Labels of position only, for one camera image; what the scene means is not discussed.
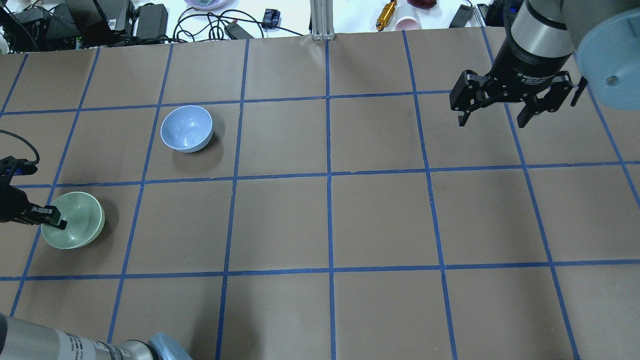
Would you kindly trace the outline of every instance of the light purple bowl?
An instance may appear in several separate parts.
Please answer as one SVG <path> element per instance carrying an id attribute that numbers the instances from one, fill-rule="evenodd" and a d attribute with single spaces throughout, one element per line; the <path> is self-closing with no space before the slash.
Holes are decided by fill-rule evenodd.
<path id="1" fill-rule="evenodd" d="M 184 2 L 187 3 L 187 5 L 200 10 L 212 10 L 215 8 L 219 8 L 223 6 L 227 1 L 228 0 L 213 0 L 213 2 L 209 6 L 200 6 L 198 5 L 199 3 L 198 0 L 184 0 Z"/>

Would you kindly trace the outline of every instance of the blue grid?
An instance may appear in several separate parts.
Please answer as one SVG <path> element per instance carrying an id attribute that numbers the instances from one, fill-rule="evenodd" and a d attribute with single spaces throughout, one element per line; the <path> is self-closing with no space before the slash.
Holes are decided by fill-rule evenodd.
<path id="1" fill-rule="evenodd" d="M 493 61 L 493 54 L 490 49 L 488 38 L 484 29 L 481 28 L 483 38 L 486 44 L 486 48 L 488 51 L 488 55 Z M 221 291 L 221 302 L 220 302 L 220 317 L 218 321 L 218 336 L 217 336 L 217 345 L 216 345 L 216 360 L 218 360 L 221 356 L 221 342 L 223 336 L 223 325 L 224 325 L 224 311 L 225 311 L 225 302 L 226 302 L 226 293 L 227 293 L 227 281 L 229 277 L 235 276 L 261 276 L 261 275 L 284 275 L 284 274 L 328 274 L 329 276 L 329 287 L 330 287 L 330 329 L 331 329 L 331 357 L 332 360 L 335 360 L 336 355 L 336 333 L 335 333 L 335 294 L 334 294 L 334 285 L 333 285 L 333 276 L 336 273 L 345 273 L 345 272 L 392 272 L 392 271 L 439 271 L 442 276 L 442 290 L 444 296 L 444 304 L 445 304 L 445 314 L 447 318 L 447 325 L 449 330 L 449 337 L 451 343 L 451 352 L 453 359 L 457 359 L 457 350 L 456 350 L 456 342 L 454 337 L 454 329 L 451 317 L 451 308 L 449 305 L 449 294 L 447 288 L 447 280 L 446 280 L 446 270 L 470 270 L 470 269 L 497 269 L 497 268 L 550 268 L 552 273 L 554 286 L 556 288 L 557 297 L 559 301 L 559 305 L 561 307 L 561 312 L 563 315 L 563 319 L 565 322 L 566 330 L 568 333 L 568 337 L 570 339 L 570 345 L 573 351 L 573 356 L 576 359 L 579 359 L 579 353 L 577 350 L 577 346 L 575 344 L 575 340 L 573 338 L 571 325 L 568 319 L 568 315 L 566 312 L 566 307 L 564 305 L 564 300 L 562 296 L 562 292 L 559 286 L 559 282 L 557 280 L 556 275 L 556 267 L 562 266 L 594 266 L 594 265 L 629 265 L 629 264 L 640 264 L 640 259 L 616 259 L 616 260 L 591 260 L 591 261 L 554 261 L 548 246 L 547 238 L 545 235 L 544 226 L 542 223 L 542 219 L 540 216 L 540 211 L 538 209 L 538 205 L 535 198 L 535 193 L 531 184 L 531 180 L 529 178 L 529 169 L 532 168 L 563 168 L 563 167 L 609 167 L 609 166 L 620 166 L 624 173 L 627 181 L 629 183 L 632 194 L 640 208 L 640 197 L 638 196 L 638 192 L 634 186 L 634 183 L 631 179 L 631 176 L 627 170 L 627 165 L 640 165 L 640 161 L 625 161 L 622 158 L 622 155 L 614 141 L 613 135 L 609 130 L 606 119 L 603 116 L 598 103 L 596 102 L 593 93 L 589 89 L 589 94 L 591 100 L 593 102 L 594 107 L 602 121 L 602 125 L 607 133 L 611 141 L 611 145 L 618 157 L 618 161 L 610 161 L 610 162 L 602 162 L 602 163 L 574 163 L 574 164 L 566 164 L 566 163 L 554 163 L 554 164 L 535 164 L 530 165 L 527 164 L 524 160 L 524 155 L 522 153 L 522 148 L 520 146 L 517 133 L 515 131 L 515 126 L 513 123 L 513 119 L 510 113 L 509 108 L 505 105 L 505 111 L 509 120 L 509 125 L 511 127 L 511 132 L 513 134 L 513 138 L 516 144 L 516 148 L 518 150 L 518 155 L 520 157 L 519 165 L 503 165 L 503 166 L 488 166 L 488 167 L 445 167 L 445 168 L 431 168 L 429 167 L 429 161 L 426 153 L 426 146 L 424 137 L 422 135 L 422 120 L 420 116 L 420 107 L 418 104 L 418 95 L 424 94 L 446 94 L 449 93 L 450 90 L 431 90 L 431 91 L 417 91 L 415 85 L 415 76 L 413 73 L 413 64 L 410 54 L 410 48 L 407 41 L 406 33 L 403 31 L 403 41 L 406 50 L 407 61 L 409 64 L 411 81 L 412 81 L 412 91 L 411 92 L 395 92 L 395 93 L 381 93 L 381 94 L 359 94 L 359 95 L 330 95 L 330 66 L 329 66 L 329 43 L 325 43 L 325 62 L 326 62 L 326 94 L 325 96 L 317 96 L 317 97 L 287 97 L 287 98 L 278 98 L 278 99 L 254 99 L 254 100 L 245 100 L 244 99 L 244 91 L 246 87 L 246 70 L 248 63 L 248 51 L 249 51 L 249 41 L 246 41 L 245 45 L 245 53 L 244 53 L 244 65 L 243 65 L 243 80 L 242 80 L 242 88 L 241 88 L 241 98 L 238 101 L 209 101 L 209 102 L 185 102 L 185 103 L 171 103 L 171 104 L 162 104 L 164 88 L 166 85 L 167 75 L 170 68 L 171 57 L 173 52 L 173 45 L 170 45 L 168 51 L 167 64 L 163 77 L 163 84 L 161 87 L 161 93 L 158 99 L 157 104 L 148 104 L 148 105 L 140 105 L 140 106 L 112 106 L 112 107 L 104 107 L 104 108 L 82 108 L 84 103 L 84 98 L 86 97 L 86 93 L 88 87 L 90 86 L 90 82 L 93 76 L 93 71 L 95 70 L 95 66 L 97 64 L 98 56 L 100 54 L 100 50 L 96 50 L 95 57 L 92 63 L 91 71 L 89 73 L 87 82 L 84 87 L 84 91 L 82 94 L 81 101 L 79 106 L 76 109 L 63 109 L 63 110 L 37 110 L 37 111 L 5 111 L 10 97 L 15 89 L 15 86 L 19 80 L 20 74 L 24 68 L 25 63 L 28 60 L 28 54 L 25 55 L 22 63 L 19 67 L 19 71 L 13 81 L 13 84 L 10 88 L 9 94 L 3 103 L 3 107 L 0 110 L 0 119 L 3 115 L 27 115 L 27 114 L 36 114 L 36 113 L 65 113 L 65 112 L 75 112 L 74 121 L 72 123 L 72 127 L 70 129 L 69 135 L 67 137 L 67 142 L 65 144 L 65 148 L 63 150 L 62 157 L 58 164 L 58 169 L 56 171 L 56 176 L 54 178 L 53 184 L 29 184 L 29 185 L 21 185 L 19 188 L 49 188 L 49 197 L 47 199 L 47 203 L 51 202 L 52 196 L 56 188 L 65 188 L 65 187 L 76 187 L 76 186 L 125 186 L 125 185 L 138 185 L 140 186 L 138 199 L 134 211 L 134 218 L 131 226 L 131 231 L 129 235 L 129 240 L 127 243 L 127 249 L 125 251 L 125 257 L 122 265 L 122 271 L 120 274 L 97 274 L 97 275 L 41 275 L 41 276 L 29 276 L 28 271 L 31 265 L 31 261 L 33 259 L 33 255 L 35 253 L 35 249 L 38 243 L 38 239 L 40 237 L 40 230 L 37 231 L 35 239 L 33 241 L 33 245 L 31 247 L 31 251 L 29 253 L 29 257 L 24 268 L 24 271 L 21 276 L 16 277 L 0 277 L 0 281 L 19 281 L 19 287 L 15 296 L 15 300 L 12 306 L 11 315 L 15 313 L 17 305 L 19 303 L 20 294 L 22 293 L 22 289 L 24 283 L 26 281 L 51 281 L 51 280 L 103 280 L 103 279 L 118 279 L 118 290 L 116 293 L 116 300 L 113 308 L 113 314 L 111 317 L 111 323 L 109 326 L 109 335 L 108 341 L 112 340 L 113 331 L 115 326 L 115 321 L 118 313 L 118 306 L 120 303 L 120 298 L 122 296 L 122 287 L 124 285 L 124 281 L 126 279 L 165 279 L 165 278 L 188 278 L 188 277 L 221 277 L 223 279 L 223 286 Z M 412 168 L 412 169 L 400 169 L 400 170 L 369 170 L 369 171 L 358 171 L 358 172 L 332 172 L 331 168 L 331 115 L 330 115 L 330 103 L 331 99 L 343 99 L 343 98 L 355 98 L 355 97 L 388 97 L 388 96 L 402 96 L 402 95 L 412 95 L 415 104 L 417 125 L 420 136 L 420 144 L 422 146 L 422 157 L 424 160 L 424 168 Z M 318 100 L 325 99 L 326 101 L 326 141 L 327 141 L 327 172 L 326 173 L 306 173 L 306 174 L 273 174 L 273 175 L 264 175 L 264 176 L 238 176 L 238 161 L 239 161 L 239 152 L 240 152 L 240 142 L 241 142 L 241 131 L 242 131 L 242 117 L 243 117 L 243 109 L 244 103 L 247 102 L 277 102 L 277 101 L 307 101 L 307 100 Z M 187 104 L 198 104 L 198 105 L 209 105 L 209 104 L 239 104 L 240 105 L 240 116 L 238 122 L 238 130 L 237 130 L 237 142 L 236 142 L 236 157 L 234 162 L 234 175 L 232 177 L 218 177 L 218 178 L 196 178 L 196 179 L 163 179 L 163 180 L 146 180 L 146 172 L 148 168 L 150 153 L 152 150 L 154 135 L 156 133 L 157 121 L 159 118 L 160 109 L 163 107 L 171 107 L 171 106 L 183 106 Z M 79 114 L 84 111 L 104 111 L 104 110 L 124 110 L 124 109 L 137 109 L 137 108 L 155 108 L 156 115 L 154 118 L 154 123 L 152 126 L 152 132 L 150 135 L 148 149 L 147 149 L 147 157 L 145 159 L 145 166 L 143 169 L 143 175 L 141 181 L 128 181 L 128 182 L 116 182 L 116 183 L 88 183 L 88 184 L 58 184 L 58 178 L 60 176 L 60 172 L 63 166 L 63 162 L 65 156 L 68 151 L 69 143 L 73 136 L 73 132 L 75 126 L 77 124 L 77 120 Z M 534 208 L 534 212 L 536 214 L 536 219 L 538 221 L 538 225 L 540 228 L 541 237 L 543 240 L 545 252 L 547 253 L 547 261 L 546 262 L 525 262 L 525 263 L 486 263 L 486 264 L 462 264 L 462 265 L 446 265 L 444 254 L 442 252 L 442 244 L 440 241 L 439 228 L 438 228 L 438 218 L 436 211 L 436 204 L 433 197 L 433 186 L 431 183 L 431 173 L 433 172 L 456 172 L 456 171 L 476 171 L 476 170 L 506 170 L 506 169 L 522 169 L 525 175 L 525 180 L 527 182 L 527 187 L 529 189 L 529 194 L 531 196 L 532 206 Z M 425 173 L 426 175 L 426 185 L 429 193 L 429 201 L 431 204 L 431 213 L 433 216 L 433 225 L 436 236 L 436 247 L 438 250 L 438 264 L 437 265 L 415 265 L 415 266 L 361 266 L 361 267 L 335 267 L 333 265 L 333 223 L 332 223 L 332 177 L 333 176 L 352 176 L 352 175 L 375 175 L 375 174 L 407 174 L 407 173 Z M 235 199 L 236 199 L 236 187 L 238 181 L 244 180 L 254 180 L 254 179 L 281 179 L 281 178 L 291 178 L 291 177 L 327 177 L 327 215 L 328 215 L 328 255 L 329 255 L 329 267 L 328 268 L 292 268 L 292 269 L 281 269 L 281 270 L 252 270 L 252 271 L 229 271 L 228 263 L 230 257 L 230 247 L 231 247 L 231 238 L 232 238 L 232 228 L 233 228 L 233 217 L 234 217 L 234 208 L 235 208 Z M 156 184 L 156 183 L 181 183 L 181 182 L 200 182 L 200 181 L 231 181 L 232 186 L 232 197 L 230 204 L 230 212 L 229 212 L 229 220 L 228 220 L 228 232 L 227 232 L 227 247 L 225 251 L 225 267 L 224 271 L 221 272 L 188 272 L 188 273 L 166 273 L 166 274 L 128 274 L 127 273 L 127 264 L 129 259 L 129 253 L 131 250 L 131 244 L 134 237 L 134 232 L 136 228 L 136 220 L 138 216 L 138 212 L 140 210 L 140 204 L 144 192 L 144 187 L 146 184 Z"/>

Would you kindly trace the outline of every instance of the green bowl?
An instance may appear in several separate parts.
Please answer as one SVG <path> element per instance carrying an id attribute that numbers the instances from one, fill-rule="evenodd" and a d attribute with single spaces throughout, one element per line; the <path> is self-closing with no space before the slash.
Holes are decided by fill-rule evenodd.
<path id="1" fill-rule="evenodd" d="M 100 202 L 85 192 L 70 192 L 58 197 L 51 205 L 58 208 L 67 228 L 41 225 L 42 236 L 57 249 L 75 249 L 95 240 L 104 227 L 104 209 Z"/>

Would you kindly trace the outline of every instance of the yellow tool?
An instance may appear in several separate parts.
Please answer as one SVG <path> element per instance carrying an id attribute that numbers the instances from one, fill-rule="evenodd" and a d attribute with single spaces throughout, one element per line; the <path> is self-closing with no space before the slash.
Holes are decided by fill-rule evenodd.
<path id="1" fill-rule="evenodd" d="M 376 22 L 376 29 L 378 29 L 378 31 L 382 31 L 382 29 L 387 27 L 389 20 L 391 20 L 391 16 L 393 16 L 396 10 L 396 4 L 397 0 L 391 0 L 389 1 L 389 4 L 386 4 L 382 9 L 382 12 L 378 17 L 378 21 Z"/>

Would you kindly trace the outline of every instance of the dark red object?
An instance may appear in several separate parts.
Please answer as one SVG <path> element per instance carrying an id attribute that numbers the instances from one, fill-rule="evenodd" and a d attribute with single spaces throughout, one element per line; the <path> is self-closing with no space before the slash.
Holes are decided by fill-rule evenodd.
<path id="1" fill-rule="evenodd" d="M 407 3 L 415 6 L 416 8 L 428 10 L 436 6 L 436 4 L 438 4 L 438 0 L 407 0 Z"/>

